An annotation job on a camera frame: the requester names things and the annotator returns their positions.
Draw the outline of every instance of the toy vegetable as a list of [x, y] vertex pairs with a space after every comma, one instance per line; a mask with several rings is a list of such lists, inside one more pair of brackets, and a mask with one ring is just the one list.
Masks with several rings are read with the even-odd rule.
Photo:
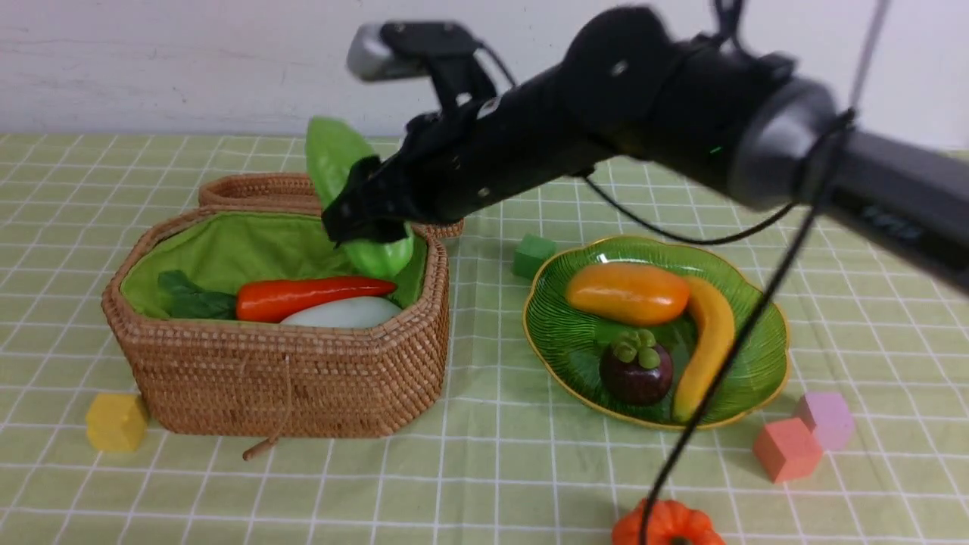
[[367, 329], [400, 313], [400, 307], [380, 297], [354, 297], [317, 305], [287, 317], [282, 325]]
[[263, 280], [243, 285], [236, 295], [208, 291], [185, 272], [165, 271], [158, 286], [169, 295], [172, 318], [279, 323], [307, 308], [357, 297], [393, 293], [396, 284], [365, 276], [307, 280]]
[[672, 418], [690, 420], [703, 395], [723, 365], [736, 334], [734, 310], [723, 293], [702, 278], [687, 276], [690, 301], [687, 311], [697, 324], [697, 347], [679, 379], [672, 398]]
[[[640, 501], [625, 517], [612, 527], [612, 545], [639, 545], [642, 510], [646, 500]], [[646, 527], [648, 545], [726, 545], [713, 529], [713, 522], [702, 511], [690, 509], [682, 503], [667, 499], [657, 501]]]
[[606, 390], [631, 405], [661, 401], [672, 386], [672, 375], [670, 353], [647, 330], [616, 336], [599, 363]]
[[677, 274], [644, 263], [589, 265], [566, 286], [576, 310], [645, 328], [670, 322], [686, 308], [690, 287]]
[[236, 295], [235, 317], [274, 324], [312, 306], [354, 297], [384, 296], [395, 289], [393, 282], [366, 276], [250, 282]]
[[[320, 205], [326, 210], [346, 189], [350, 171], [361, 159], [377, 158], [367, 140], [339, 119], [315, 116], [306, 127], [306, 173], [313, 181]], [[404, 225], [404, 238], [390, 243], [353, 240], [340, 250], [354, 267], [374, 278], [392, 278], [414, 256], [414, 232]]]

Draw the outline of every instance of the green cube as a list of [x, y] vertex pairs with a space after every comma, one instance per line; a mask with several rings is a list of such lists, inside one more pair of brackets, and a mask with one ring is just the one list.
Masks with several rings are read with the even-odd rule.
[[555, 255], [556, 244], [553, 240], [543, 239], [535, 235], [525, 235], [515, 250], [515, 260], [512, 262], [512, 274], [526, 280], [535, 278], [542, 265]]

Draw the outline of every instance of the toy pumpkin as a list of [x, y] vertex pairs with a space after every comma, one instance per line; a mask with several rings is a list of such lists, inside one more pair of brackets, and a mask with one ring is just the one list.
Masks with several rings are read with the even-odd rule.
[[[640, 501], [625, 517], [612, 527], [612, 545], [639, 545], [642, 510], [646, 500]], [[713, 522], [702, 511], [690, 509], [682, 503], [667, 499], [657, 501], [646, 527], [647, 545], [726, 545], [713, 529]]]

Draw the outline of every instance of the green plate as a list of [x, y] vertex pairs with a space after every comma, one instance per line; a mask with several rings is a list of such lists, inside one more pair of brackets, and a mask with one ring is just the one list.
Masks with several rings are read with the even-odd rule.
[[[727, 297], [738, 329], [761, 291], [733, 265], [710, 252], [635, 236], [614, 237], [564, 251], [549, 259], [535, 276], [523, 312], [525, 336], [555, 380], [580, 401], [610, 416], [650, 428], [681, 429], [670, 410], [676, 384], [697, 343], [692, 318], [684, 312], [670, 323], [650, 328], [672, 355], [673, 386], [660, 403], [634, 406], [613, 398], [599, 379], [604, 342], [626, 326], [575, 310], [565, 299], [573, 274], [587, 265], [610, 261], [646, 263], [705, 279]], [[787, 320], [777, 305], [771, 305], [734, 361], [701, 427], [739, 420], [780, 394], [791, 369], [788, 347]]]

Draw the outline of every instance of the green tablecloth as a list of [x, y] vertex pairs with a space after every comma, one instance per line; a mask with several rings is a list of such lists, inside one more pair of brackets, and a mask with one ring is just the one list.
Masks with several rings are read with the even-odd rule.
[[[445, 395], [393, 438], [283, 440], [244, 462], [250, 438], [152, 424], [135, 454], [88, 446], [94, 396], [135, 390], [99, 297], [137, 237], [194, 206], [200, 183], [303, 170], [292, 139], [0, 136], [0, 543], [608, 543], [675, 435], [574, 401], [524, 341], [517, 240], [639, 232], [570, 181], [484, 210], [448, 241]], [[612, 161], [597, 177], [684, 234], [758, 219], [658, 168]], [[763, 284], [798, 217], [715, 251]], [[729, 543], [969, 543], [966, 301], [824, 222], [778, 302], [793, 336], [786, 392], [700, 433], [668, 493]], [[772, 485], [753, 439], [814, 390], [844, 395], [856, 436], [811, 478]]]

